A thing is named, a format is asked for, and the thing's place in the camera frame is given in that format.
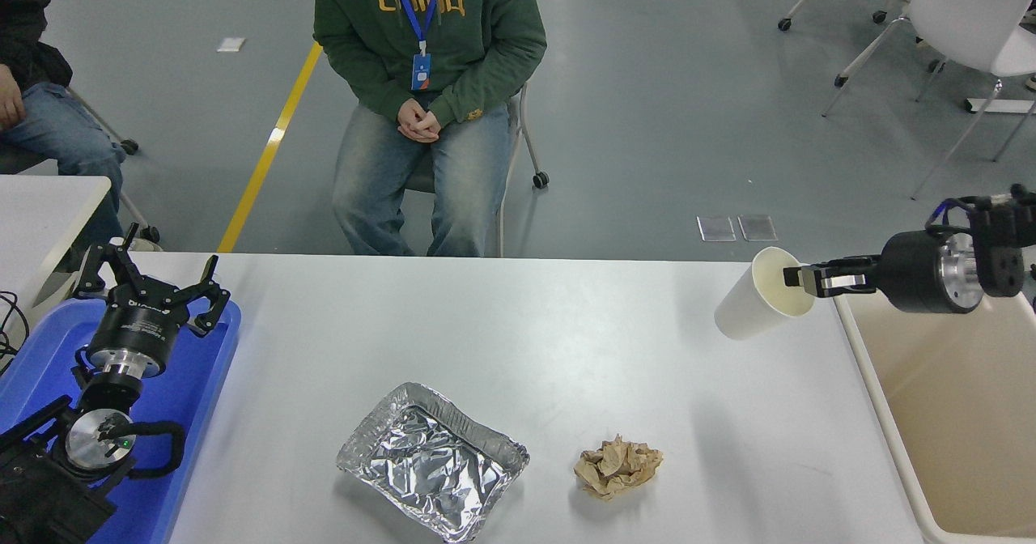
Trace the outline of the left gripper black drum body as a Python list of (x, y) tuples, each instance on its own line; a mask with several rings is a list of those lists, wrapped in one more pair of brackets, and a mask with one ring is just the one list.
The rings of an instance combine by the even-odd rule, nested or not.
[(126, 362), (132, 355), (143, 356), (144, 364), (169, 363), (189, 310), (185, 302), (168, 307), (167, 298), (171, 296), (159, 294), (137, 300), (132, 291), (108, 290), (106, 312), (87, 346), (89, 363)]

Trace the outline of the seated person's right hand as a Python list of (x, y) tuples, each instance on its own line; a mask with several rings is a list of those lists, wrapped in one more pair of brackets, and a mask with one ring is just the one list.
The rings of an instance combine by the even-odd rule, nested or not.
[(418, 99), (408, 98), (401, 105), (398, 112), (398, 131), (411, 141), (425, 142), (426, 138), (422, 135), (421, 130), (418, 130), (418, 124), (424, 120), (425, 115), (425, 109), (418, 103)]

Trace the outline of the person's hand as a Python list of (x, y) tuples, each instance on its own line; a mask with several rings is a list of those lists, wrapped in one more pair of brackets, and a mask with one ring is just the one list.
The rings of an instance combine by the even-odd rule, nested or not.
[(15, 80), (11, 69), (5, 64), (0, 65), (0, 123), (1, 130), (11, 130), (25, 120), (26, 109), (23, 107), (21, 87)]

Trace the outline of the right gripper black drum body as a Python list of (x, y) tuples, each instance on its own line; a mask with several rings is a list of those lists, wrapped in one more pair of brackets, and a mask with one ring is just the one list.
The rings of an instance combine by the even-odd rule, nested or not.
[(948, 237), (926, 231), (892, 236), (877, 261), (877, 290), (893, 307), (914, 314), (951, 314), (953, 304), (940, 277)]

